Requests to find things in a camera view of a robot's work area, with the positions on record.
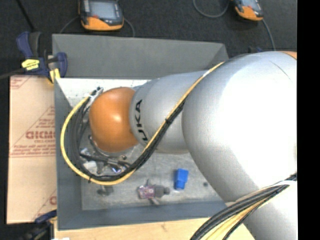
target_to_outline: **black floor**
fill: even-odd
[[[52,49],[51,35],[77,16],[77,0],[20,0],[35,30],[41,31],[41,50]],[[220,13],[228,0],[196,0],[207,14]],[[297,51],[298,0],[259,0],[264,20],[277,50]],[[139,38],[206,41],[225,44],[229,57],[253,51],[271,51],[270,36],[265,25],[239,20],[231,5],[219,18],[198,13],[193,0],[119,0],[125,18]],[[0,74],[20,68],[21,54],[16,37],[31,31],[16,0],[0,0]],[[117,32],[85,32],[78,20],[68,25],[65,33],[131,37],[133,31],[126,23]],[[6,188],[8,173],[8,79],[0,80],[0,240],[15,240],[31,225],[5,225]]]

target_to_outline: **orange device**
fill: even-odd
[[[114,31],[124,25],[123,12],[114,0],[80,0],[82,26],[89,31]]]
[[[261,21],[264,18],[263,11],[258,0],[231,0],[234,3],[235,11],[240,17],[251,20]]]

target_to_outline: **small metal object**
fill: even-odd
[[[151,185],[149,180],[145,185],[141,185],[138,188],[138,194],[141,199],[149,199],[154,205],[159,205],[157,198],[161,198],[163,195],[169,195],[170,189],[162,185]]]

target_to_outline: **blue clamp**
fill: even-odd
[[[176,190],[184,190],[185,184],[188,181],[189,171],[186,169],[177,169],[174,174],[174,188]]]
[[[58,52],[53,58],[50,59],[39,57],[38,44],[40,35],[41,32],[38,31],[32,33],[25,31],[16,38],[16,44],[19,51],[22,52],[24,56],[24,62],[28,63],[28,59],[36,61],[36,64],[33,62],[32,66],[22,66],[24,73],[26,75],[42,75],[53,81],[51,74],[52,69],[49,68],[48,64],[57,63],[59,75],[60,77],[64,77],[68,68],[67,55],[64,52]]]

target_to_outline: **black cable on floor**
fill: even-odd
[[[25,10],[25,7],[24,7],[23,4],[21,3],[21,1],[20,1],[20,0],[15,0],[15,1],[17,2],[18,6],[19,6],[19,8],[20,8],[20,10],[21,10],[21,12],[23,13],[23,16],[24,16],[25,20],[27,21],[27,23],[28,23],[31,31],[32,31],[32,32],[36,31],[36,28],[35,28],[35,26],[32,24],[32,22],[31,22],[31,20],[30,20],[30,18],[29,18],[29,16],[28,16],[28,14],[27,14],[27,12],[26,12],[26,10]]]

